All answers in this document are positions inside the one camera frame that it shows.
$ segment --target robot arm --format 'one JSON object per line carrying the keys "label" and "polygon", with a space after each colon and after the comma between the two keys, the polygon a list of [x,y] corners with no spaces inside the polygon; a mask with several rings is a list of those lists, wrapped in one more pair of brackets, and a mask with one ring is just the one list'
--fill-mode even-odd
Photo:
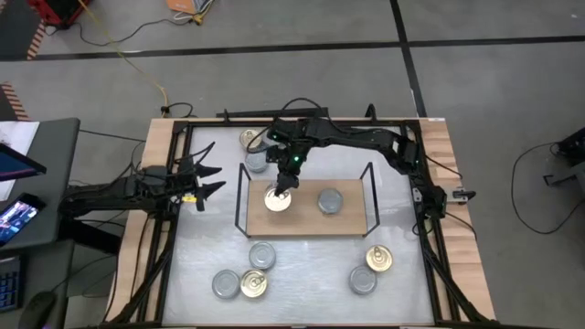
{"label": "robot arm", "polygon": [[406,136],[386,129],[341,129],[323,118],[293,122],[276,119],[267,134],[268,138],[284,145],[271,146],[266,153],[267,162],[278,165],[277,196],[289,188],[299,186],[301,165],[311,148],[343,145],[380,152],[392,168],[409,176],[410,182],[420,193],[420,204],[426,214],[439,218],[445,215],[445,192],[435,186],[428,175],[420,173],[420,148]]}

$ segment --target wooden board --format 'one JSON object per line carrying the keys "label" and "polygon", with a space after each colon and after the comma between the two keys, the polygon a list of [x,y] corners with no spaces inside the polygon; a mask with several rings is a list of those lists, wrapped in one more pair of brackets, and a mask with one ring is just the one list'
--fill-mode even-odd
{"label": "wooden board", "polygon": [[[343,120],[363,121],[366,126],[369,118],[340,118]],[[223,119],[188,119],[192,122],[222,122]],[[233,122],[246,121],[266,121],[270,122],[271,118],[234,118]],[[294,120],[294,118],[285,118],[284,120]],[[457,170],[455,156],[451,145],[451,139],[447,130],[447,123],[444,119],[434,118],[380,118],[380,120],[419,120],[422,131],[422,141],[425,144],[425,150],[430,158],[453,170]],[[175,119],[153,119],[148,131],[148,138],[143,152],[143,166],[148,165],[165,165],[168,156],[173,124]],[[179,138],[177,150],[182,150],[183,138]],[[457,175],[440,168],[436,164],[428,162],[431,169],[433,182],[439,186],[460,186],[461,180]],[[462,218],[471,224],[467,206],[449,205],[447,211],[455,216]],[[143,211],[131,211],[128,217],[128,226],[126,234],[122,240],[122,249],[118,260],[119,276],[116,285],[115,297],[108,318],[111,319],[118,314],[123,306],[129,301],[132,295],[131,288],[134,278],[134,268],[136,266],[136,252],[138,250],[138,241],[140,230],[146,221],[146,214]],[[475,305],[477,310],[488,318],[494,319],[494,308],[490,299],[490,294],[485,281],[484,269],[477,243],[473,239],[473,234],[456,223],[453,219],[445,218],[441,222],[447,254],[451,264],[451,273],[453,279],[463,293],[469,298],[470,302]],[[144,271],[146,262],[139,260],[138,269]],[[446,298],[446,291],[441,280],[437,277],[437,288],[440,295],[440,306],[443,317],[449,318],[449,307]],[[153,303],[156,303],[158,296],[158,285],[151,290],[148,310],[152,310]],[[153,320],[154,313],[148,312],[146,320]]]}
{"label": "wooden board", "polygon": [[[291,192],[292,203],[282,212],[264,206],[270,180],[250,181],[246,232],[256,236],[364,235],[367,232],[364,187],[361,179],[303,180]],[[339,213],[324,215],[317,199],[326,188],[344,197]]]}
{"label": "wooden board", "polygon": [[[420,120],[420,129],[427,156],[459,172],[452,149],[451,138],[447,130],[447,122],[444,119]],[[458,175],[441,168],[433,162],[429,161],[427,163],[431,172],[432,181],[435,185],[450,187],[463,185]],[[467,206],[449,204],[447,205],[447,212],[472,224]],[[449,216],[441,220],[441,229],[453,280],[475,306],[477,311],[489,319],[494,319],[494,306],[492,305],[492,300],[487,289],[482,260],[472,231]],[[430,235],[429,238],[431,241],[434,241],[433,235]],[[443,319],[451,319],[447,293],[441,279],[436,273],[435,281],[437,282]],[[466,317],[463,312],[460,312],[460,314],[462,319],[465,320]]]}

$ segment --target gray floor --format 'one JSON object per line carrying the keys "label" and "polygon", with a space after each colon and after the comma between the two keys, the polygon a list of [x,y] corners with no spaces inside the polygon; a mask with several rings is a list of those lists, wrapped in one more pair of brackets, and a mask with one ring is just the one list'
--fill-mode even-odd
{"label": "gray floor", "polygon": [[[401,1],[411,40],[539,37],[585,34],[579,0]],[[172,14],[161,1],[93,1],[114,37]],[[86,17],[88,39],[103,41]],[[396,40],[388,1],[217,0],[202,27],[146,27],[124,50]],[[41,53],[109,51],[79,42],[78,30],[46,37]],[[515,218],[509,198],[511,167],[528,147],[555,141],[585,125],[585,45],[547,44],[412,50],[430,116],[446,117],[471,202],[473,224],[496,316],[508,324],[581,328],[585,322],[585,208],[558,233],[539,236]],[[334,115],[361,116],[368,103],[379,115],[417,115],[399,49],[136,58],[167,88],[171,101],[190,101],[196,114],[275,109],[305,96]],[[159,116],[158,91],[117,58],[0,63],[33,120],[76,116],[81,126],[136,138]],[[115,177],[135,143],[81,135],[71,178],[90,183]],[[560,167],[548,150],[528,156],[517,173],[516,199],[530,223],[546,229],[583,197],[575,186],[544,186]],[[78,248],[76,265],[99,257]],[[79,276],[71,295],[107,271]],[[108,281],[89,294],[107,293]],[[68,327],[92,324],[103,299],[71,301]]]}

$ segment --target tin can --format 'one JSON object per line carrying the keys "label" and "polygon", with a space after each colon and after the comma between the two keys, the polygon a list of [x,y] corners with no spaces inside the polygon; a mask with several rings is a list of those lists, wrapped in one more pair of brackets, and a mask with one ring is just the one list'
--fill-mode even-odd
{"label": "tin can", "polygon": [[372,246],[366,252],[366,263],[373,271],[386,271],[392,266],[392,254],[382,245]]}
{"label": "tin can", "polygon": [[221,299],[232,299],[239,292],[239,276],[235,271],[223,270],[218,272],[211,282],[211,289]]}
{"label": "tin can", "polygon": [[268,242],[258,242],[250,249],[250,264],[260,270],[271,268],[276,262],[276,251]]}
{"label": "tin can", "polygon": [[344,197],[334,188],[326,188],[319,193],[317,205],[321,212],[326,215],[334,215],[341,210],[344,204]]}
{"label": "tin can", "polygon": [[286,190],[279,196],[274,195],[274,192],[276,192],[276,185],[270,184],[266,189],[266,193],[264,193],[264,205],[270,211],[280,212],[286,210],[293,201],[291,192]]}
{"label": "tin can", "polygon": [[349,288],[357,294],[369,294],[377,285],[376,273],[367,266],[360,265],[349,274]]}
{"label": "tin can", "polygon": [[266,162],[266,153],[260,152],[256,154],[247,154],[246,155],[246,166],[252,173],[259,174],[268,168],[268,163]]}
{"label": "tin can", "polygon": [[268,288],[268,277],[260,270],[248,270],[239,282],[241,291],[250,298],[262,296]]}
{"label": "tin can", "polygon": [[244,149],[248,149],[248,145],[250,145],[250,150],[255,150],[262,143],[262,139],[260,136],[258,136],[258,138],[256,138],[256,139],[254,139],[254,137],[256,137],[256,136],[258,136],[257,131],[255,131],[253,129],[247,129],[239,135],[239,142],[241,143],[242,146],[244,146]]}

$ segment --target yellow cable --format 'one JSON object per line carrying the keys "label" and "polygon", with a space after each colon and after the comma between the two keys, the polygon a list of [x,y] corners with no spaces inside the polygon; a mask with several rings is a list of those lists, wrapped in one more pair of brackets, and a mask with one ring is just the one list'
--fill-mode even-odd
{"label": "yellow cable", "polygon": [[168,106],[168,96],[166,95],[166,90],[165,88],[163,88],[163,86],[161,86],[155,78],[153,78],[153,76],[151,76],[150,74],[142,71],[141,69],[139,69],[137,66],[135,66],[129,59],[127,59],[122,51],[118,48],[118,46],[116,45],[116,42],[110,37],[110,33],[108,33],[108,30],[103,27],[103,25],[101,24],[100,19],[98,19],[98,17],[96,17],[91,10],[83,3],[82,0],[77,0],[80,5],[83,7],[83,9],[88,13],[88,15],[91,17],[91,19],[93,20],[93,22],[95,22],[95,24],[101,29],[101,32],[103,32],[103,35],[106,36],[108,38],[108,41],[110,41],[110,46],[116,50],[116,52],[118,53],[118,56],[120,56],[120,58],[122,58],[123,60],[125,60],[128,64],[130,64],[133,68],[135,68],[138,72],[140,72],[148,81],[150,81],[151,83],[153,83],[157,89],[159,89],[162,93],[163,93],[163,97],[165,97],[165,106]]}

